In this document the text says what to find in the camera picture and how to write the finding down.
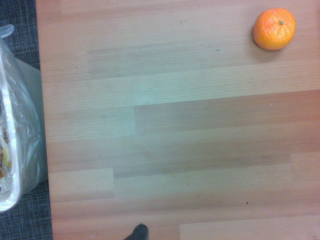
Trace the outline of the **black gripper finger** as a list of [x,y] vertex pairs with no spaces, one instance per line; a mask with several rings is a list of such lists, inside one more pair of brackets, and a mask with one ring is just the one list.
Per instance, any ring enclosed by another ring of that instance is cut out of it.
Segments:
[[124,240],[149,240],[149,229],[145,224],[140,223]]

